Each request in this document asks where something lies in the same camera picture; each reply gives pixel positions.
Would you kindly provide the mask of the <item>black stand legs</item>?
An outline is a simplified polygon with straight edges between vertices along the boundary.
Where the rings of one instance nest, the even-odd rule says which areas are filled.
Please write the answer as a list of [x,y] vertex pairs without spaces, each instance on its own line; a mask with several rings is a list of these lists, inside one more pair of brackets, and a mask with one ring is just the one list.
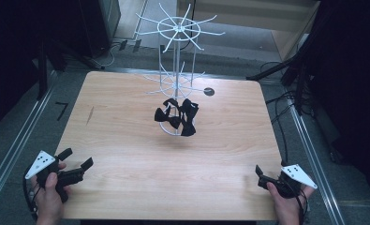
[[41,37],[37,43],[37,74],[38,74],[38,96],[41,100],[48,89],[47,78],[47,60],[50,60],[52,66],[60,71],[64,71],[67,66],[63,54],[66,53],[74,57],[77,61],[85,64],[91,69],[98,69],[98,66],[84,56],[67,46],[62,41],[51,37]]
[[297,82],[295,89],[294,104],[295,110],[299,115],[302,115],[302,106],[303,106],[303,89],[306,78],[306,65],[300,60],[297,60],[295,57],[278,63],[276,66],[268,68],[267,70],[261,71],[257,75],[246,77],[249,81],[259,81],[263,78],[266,78],[282,69],[286,69],[284,75],[281,77],[281,84],[284,86],[290,86],[294,82]]

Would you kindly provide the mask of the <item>person's left hand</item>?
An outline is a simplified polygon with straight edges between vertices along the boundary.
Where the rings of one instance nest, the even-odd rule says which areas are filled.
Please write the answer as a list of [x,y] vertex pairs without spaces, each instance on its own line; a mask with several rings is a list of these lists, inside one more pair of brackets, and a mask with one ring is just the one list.
[[59,225],[64,215],[65,207],[55,187],[58,178],[56,172],[51,172],[45,183],[45,187],[39,187],[37,177],[31,178],[32,187],[38,191],[35,202],[37,206],[36,225]]

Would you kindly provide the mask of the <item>person's right hand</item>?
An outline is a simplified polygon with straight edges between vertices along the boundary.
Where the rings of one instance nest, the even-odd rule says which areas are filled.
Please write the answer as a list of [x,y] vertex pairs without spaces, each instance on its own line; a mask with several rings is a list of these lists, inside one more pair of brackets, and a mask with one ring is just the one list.
[[283,198],[273,183],[268,183],[267,188],[274,201],[274,211],[280,225],[301,225],[303,212],[307,200],[315,191],[309,186],[304,186],[298,198]]

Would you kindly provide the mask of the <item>dark cabinet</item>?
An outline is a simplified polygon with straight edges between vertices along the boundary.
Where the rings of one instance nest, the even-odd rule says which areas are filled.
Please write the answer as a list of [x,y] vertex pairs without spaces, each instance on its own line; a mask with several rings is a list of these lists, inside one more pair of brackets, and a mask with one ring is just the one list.
[[118,0],[79,0],[85,30],[85,55],[97,57],[112,43],[121,10]]

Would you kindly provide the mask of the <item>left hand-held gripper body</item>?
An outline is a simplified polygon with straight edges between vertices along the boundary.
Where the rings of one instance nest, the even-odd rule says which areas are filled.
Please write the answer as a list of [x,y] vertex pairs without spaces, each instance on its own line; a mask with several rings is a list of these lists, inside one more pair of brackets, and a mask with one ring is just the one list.
[[44,188],[48,175],[50,173],[57,173],[58,182],[55,189],[60,195],[62,203],[65,203],[68,200],[65,187],[81,182],[85,172],[81,169],[81,166],[78,169],[61,171],[59,169],[60,162],[61,160],[59,160],[57,156],[51,156],[47,152],[41,150],[28,169],[24,179],[29,180],[33,176],[36,176],[39,187]]

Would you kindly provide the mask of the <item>white wire display rack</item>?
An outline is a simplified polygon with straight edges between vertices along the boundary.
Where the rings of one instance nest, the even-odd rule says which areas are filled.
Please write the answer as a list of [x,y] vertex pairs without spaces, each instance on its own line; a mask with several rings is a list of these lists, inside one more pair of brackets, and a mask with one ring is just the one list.
[[[151,94],[162,94],[167,99],[174,98],[178,102],[179,109],[171,107],[170,115],[174,116],[180,113],[182,116],[180,107],[184,100],[194,91],[197,91],[193,82],[204,75],[204,72],[200,75],[194,73],[197,51],[203,51],[203,48],[198,43],[199,36],[223,36],[224,33],[206,32],[200,27],[203,23],[214,20],[216,16],[203,21],[189,19],[188,13],[192,9],[191,4],[188,5],[184,16],[171,16],[161,4],[159,4],[159,7],[165,14],[165,17],[160,21],[148,19],[140,14],[137,15],[141,22],[147,21],[155,25],[154,31],[137,32],[137,35],[146,36],[157,34],[160,38],[164,38],[168,41],[166,45],[162,45],[158,48],[158,77],[153,78],[151,75],[145,75],[144,78],[148,81],[158,83],[158,89],[151,91]],[[189,74],[184,73],[185,61],[181,60],[181,44],[184,42],[190,42],[195,47],[193,59],[191,61],[192,68]],[[171,136],[182,136],[182,122],[177,129],[172,127],[169,122],[157,123],[165,133]]]

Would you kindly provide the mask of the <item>beige wooden cabinet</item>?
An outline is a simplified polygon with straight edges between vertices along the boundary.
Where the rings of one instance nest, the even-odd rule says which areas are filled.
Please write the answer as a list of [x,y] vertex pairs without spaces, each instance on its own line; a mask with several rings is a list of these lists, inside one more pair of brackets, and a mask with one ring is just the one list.
[[176,0],[177,14],[189,4],[197,20],[212,18],[216,23],[268,29],[282,60],[290,58],[297,43],[310,32],[319,0]]

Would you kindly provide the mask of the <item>black bow tie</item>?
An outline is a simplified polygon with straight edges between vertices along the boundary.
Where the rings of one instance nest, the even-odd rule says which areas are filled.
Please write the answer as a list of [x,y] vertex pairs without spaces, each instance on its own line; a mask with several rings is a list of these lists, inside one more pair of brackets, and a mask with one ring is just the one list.
[[196,133],[195,126],[193,125],[193,120],[199,110],[199,105],[193,103],[190,99],[186,98],[180,107],[182,112],[181,122],[183,125],[182,136],[189,137]]
[[178,102],[174,98],[169,98],[163,102],[165,106],[165,110],[161,108],[157,108],[155,110],[155,121],[156,122],[169,122],[170,125],[177,129],[181,124],[181,114],[178,113],[177,115],[171,116],[170,109],[174,107],[175,109],[179,109]]

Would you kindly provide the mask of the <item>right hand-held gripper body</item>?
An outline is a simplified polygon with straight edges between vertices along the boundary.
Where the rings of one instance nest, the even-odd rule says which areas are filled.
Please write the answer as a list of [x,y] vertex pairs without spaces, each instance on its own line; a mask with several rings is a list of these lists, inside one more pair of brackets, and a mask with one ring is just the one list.
[[258,186],[267,189],[267,184],[273,183],[279,194],[286,199],[295,198],[301,194],[302,185],[317,189],[317,184],[305,173],[298,165],[289,165],[281,168],[281,173],[277,179],[268,177],[264,174],[262,179],[259,179]]

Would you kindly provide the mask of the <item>aluminium floor rail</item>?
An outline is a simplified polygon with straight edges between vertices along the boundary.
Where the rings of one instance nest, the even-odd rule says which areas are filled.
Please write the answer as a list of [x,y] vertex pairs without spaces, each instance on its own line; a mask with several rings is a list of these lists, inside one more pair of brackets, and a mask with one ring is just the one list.
[[332,225],[346,225],[346,222],[343,218],[341,210],[336,200],[333,189],[328,182],[327,176],[323,170],[323,167],[318,158],[315,146],[310,138],[306,125],[303,118],[297,113],[294,106],[292,106],[293,100],[288,100],[288,105],[290,106],[290,112],[292,119],[295,123],[295,126],[300,135],[300,139],[303,144],[305,154],[308,158],[309,164],[315,176],[315,180],[318,185],[318,189],[321,195],[321,198],[324,202],[325,208],[327,210],[328,216],[331,220]]
[[42,98],[37,99],[37,83],[0,122],[0,193],[44,112],[58,79],[59,73],[52,70],[47,75],[48,87]]

